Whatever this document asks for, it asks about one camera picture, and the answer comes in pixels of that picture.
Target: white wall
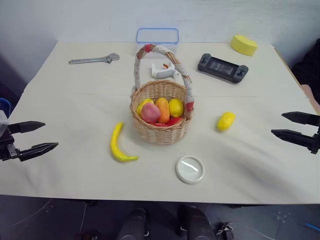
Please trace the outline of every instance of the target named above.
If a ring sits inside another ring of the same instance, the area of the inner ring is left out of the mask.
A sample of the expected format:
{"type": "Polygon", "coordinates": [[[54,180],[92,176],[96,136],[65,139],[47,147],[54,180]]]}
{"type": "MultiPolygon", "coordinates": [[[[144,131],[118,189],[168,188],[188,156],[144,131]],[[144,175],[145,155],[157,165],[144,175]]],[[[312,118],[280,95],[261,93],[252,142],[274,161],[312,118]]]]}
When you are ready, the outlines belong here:
{"type": "Polygon", "coordinates": [[[177,27],[181,42],[271,43],[289,65],[320,38],[320,0],[0,0],[0,56],[28,83],[56,41],[135,41],[177,27]]]}

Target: gray floor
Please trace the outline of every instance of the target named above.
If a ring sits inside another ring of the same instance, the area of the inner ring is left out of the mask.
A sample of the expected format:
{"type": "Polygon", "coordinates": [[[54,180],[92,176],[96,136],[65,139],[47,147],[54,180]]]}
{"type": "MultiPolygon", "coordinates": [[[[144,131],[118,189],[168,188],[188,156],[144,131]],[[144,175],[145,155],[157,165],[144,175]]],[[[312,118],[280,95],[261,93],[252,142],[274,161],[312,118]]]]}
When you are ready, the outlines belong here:
{"type": "MultiPolygon", "coordinates": [[[[80,231],[85,204],[80,201],[0,195],[1,240],[72,240],[80,231]]],[[[187,203],[206,214],[213,228],[220,222],[233,222],[237,240],[265,240],[262,234],[277,240],[319,240],[320,232],[304,226],[320,227],[319,205],[268,205],[232,208],[213,203],[187,203]]],[[[183,239],[174,234],[178,202],[98,201],[88,206],[83,230],[97,230],[101,239],[112,240],[122,219],[135,208],[151,214],[152,240],[183,239]]]]}

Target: basket handle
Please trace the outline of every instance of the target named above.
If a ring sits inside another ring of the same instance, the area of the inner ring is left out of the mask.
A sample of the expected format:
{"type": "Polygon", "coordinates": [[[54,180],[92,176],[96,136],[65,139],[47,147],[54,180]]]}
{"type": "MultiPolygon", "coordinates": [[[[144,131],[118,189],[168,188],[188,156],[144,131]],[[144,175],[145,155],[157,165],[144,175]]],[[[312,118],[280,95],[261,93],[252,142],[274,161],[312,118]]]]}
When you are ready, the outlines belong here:
{"type": "Polygon", "coordinates": [[[181,64],[181,62],[176,58],[176,55],[171,52],[169,49],[165,48],[161,45],[155,44],[147,44],[144,45],[140,50],[137,52],[134,62],[134,83],[135,83],[135,90],[141,88],[141,81],[140,81],[140,61],[141,59],[149,52],[156,52],[159,54],[165,55],[175,66],[175,69],[181,73],[184,87],[186,90],[186,98],[185,98],[185,105],[187,112],[191,112],[194,108],[194,97],[192,96],[192,88],[191,88],[191,78],[189,77],[187,71],[185,70],[185,66],[181,64]]]}

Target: white plastic object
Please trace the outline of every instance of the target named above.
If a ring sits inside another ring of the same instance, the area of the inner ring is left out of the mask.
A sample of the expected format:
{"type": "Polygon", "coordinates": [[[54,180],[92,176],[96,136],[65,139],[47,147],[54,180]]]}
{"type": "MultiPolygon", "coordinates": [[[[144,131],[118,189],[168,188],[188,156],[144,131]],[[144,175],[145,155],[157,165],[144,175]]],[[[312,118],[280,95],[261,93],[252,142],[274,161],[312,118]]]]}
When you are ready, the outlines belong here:
{"type": "MultiPolygon", "coordinates": [[[[136,32],[136,52],[146,44],[162,45],[174,54],[177,53],[179,30],[174,27],[141,27],[136,32]]],[[[150,52],[146,57],[164,57],[150,52]]]]}
{"type": "Polygon", "coordinates": [[[4,111],[0,110],[0,137],[4,134],[9,125],[8,118],[4,111]]]}
{"type": "Polygon", "coordinates": [[[154,63],[151,64],[151,75],[155,79],[164,79],[168,77],[177,78],[180,73],[175,69],[175,65],[170,61],[168,68],[157,69],[154,63]]]}
{"type": "Polygon", "coordinates": [[[176,174],[187,184],[200,182],[205,175],[205,166],[196,156],[187,155],[176,162],[176,174]]]}

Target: toy banana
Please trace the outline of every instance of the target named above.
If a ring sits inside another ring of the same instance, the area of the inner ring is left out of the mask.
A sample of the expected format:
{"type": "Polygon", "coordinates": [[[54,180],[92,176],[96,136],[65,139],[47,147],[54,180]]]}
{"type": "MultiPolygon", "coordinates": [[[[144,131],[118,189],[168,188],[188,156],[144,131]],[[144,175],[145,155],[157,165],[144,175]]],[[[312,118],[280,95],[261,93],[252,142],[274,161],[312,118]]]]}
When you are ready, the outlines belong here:
{"type": "Polygon", "coordinates": [[[111,152],[112,152],[113,156],[117,160],[119,160],[120,162],[128,162],[131,160],[137,160],[138,159],[137,156],[128,156],[128,155],[124,154],[122,151],[120,151],[118,148],[118,137],[119,137],[119,134],[121,133],[123,125],[124,125],[123,122],[118,122],[118,124],[115,125],[115,128],[112,133],[112,137],[111,137],[111,143],[110,143],[111,152]]]}

